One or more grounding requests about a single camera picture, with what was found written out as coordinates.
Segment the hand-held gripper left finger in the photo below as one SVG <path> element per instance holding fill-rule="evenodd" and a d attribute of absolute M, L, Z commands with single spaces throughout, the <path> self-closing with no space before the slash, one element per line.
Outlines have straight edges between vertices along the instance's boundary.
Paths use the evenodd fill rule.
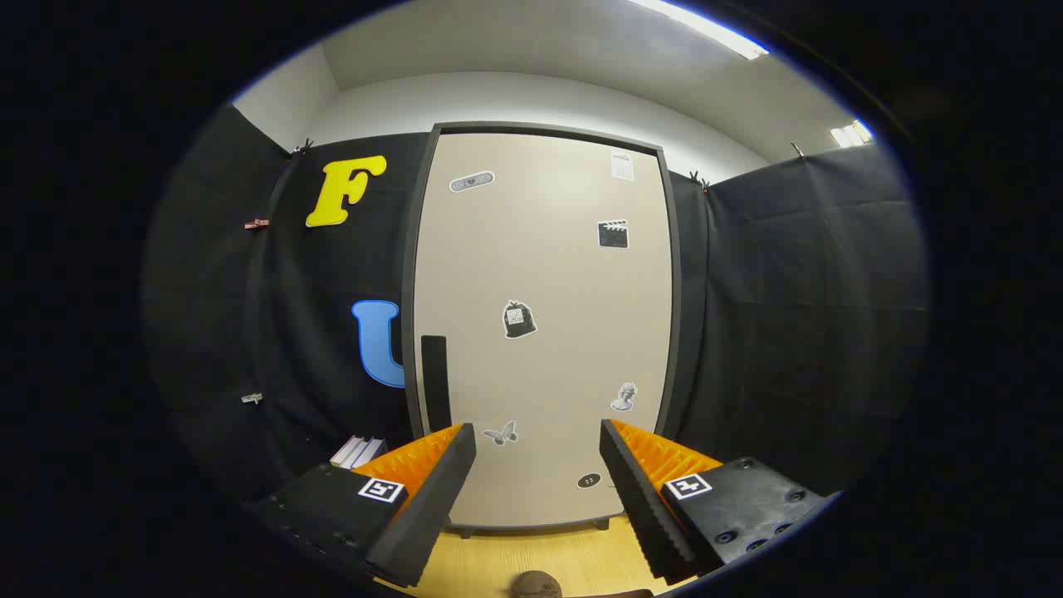
<path fill-rule="evenodd" d="M 322 464 L 250 503 L 304 556 L 355 582 L 417 586 L 476 458 L 455 424 L 362 466 Z"/>

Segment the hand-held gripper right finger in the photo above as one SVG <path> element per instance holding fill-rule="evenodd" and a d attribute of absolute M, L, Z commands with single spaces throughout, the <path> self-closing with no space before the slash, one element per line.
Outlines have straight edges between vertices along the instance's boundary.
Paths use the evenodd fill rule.
<path fill-rule="evenodd" d="M 617 418 L 601 420 L 598 451 L 649 573 L 671 586 L 754 561 L 840 499 L 759 459 L 718 462 Z"/>

